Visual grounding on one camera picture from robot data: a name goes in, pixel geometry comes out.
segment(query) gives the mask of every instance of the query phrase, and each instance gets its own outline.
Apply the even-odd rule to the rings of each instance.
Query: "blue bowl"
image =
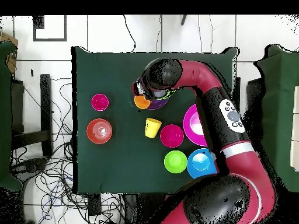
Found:
[[[194,151],[188,157],[187,170],[194,179],[204,175],[218,173],[212,154],[208,149],[197,149]]]

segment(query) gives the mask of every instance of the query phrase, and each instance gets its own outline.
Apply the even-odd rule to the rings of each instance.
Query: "pink cup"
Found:
[[[97,111],[104,111],[108,107],[109,101],[106,95],[98,93],[92,98],[91,105]]]
[[[166,147],[176,148],[183,142],[184,132],[177,125],[169,124],[162,129],[160,140]]]

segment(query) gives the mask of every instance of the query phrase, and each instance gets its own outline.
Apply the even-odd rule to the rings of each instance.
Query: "lime green cup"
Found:
[[[171,173],[181,173],[187,167],[187,157],[181,151],[170,151],[164,158],[164,166]]]

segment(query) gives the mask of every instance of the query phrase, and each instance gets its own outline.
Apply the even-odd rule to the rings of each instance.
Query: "purple cup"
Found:
[[[104,111],[108,107],[109,101],[106,95],[98,93],[92,98],[91,105],[97,111]]]

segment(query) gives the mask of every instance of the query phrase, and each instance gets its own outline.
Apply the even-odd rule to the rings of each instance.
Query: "table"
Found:
[[[189,89],[177,91],[167,105],[158,110],[139,110],[134,105],[131,83],[145,66],[158,57],[204,61],[214,65],[232,87],[232,59],[237,49],[223,54],[186,53],[91,53],[79,47],[72,48],[72,84],[74,154],[74,190],[77,193],[174,193],[192,178],[187,170],[171,174],[164,168],[169,149],[155,139],[145,137],[145,119],[162,121],[182,128],[185,112],[195,103]],[[109,98],[105,111],[96,111],[91,98],[103,93]],[[88,124],[95,118],[104,118],[112,128],[111,139],[96,145],[86,136]],[[178,150],[189,156],[201,148],[187,137]]]

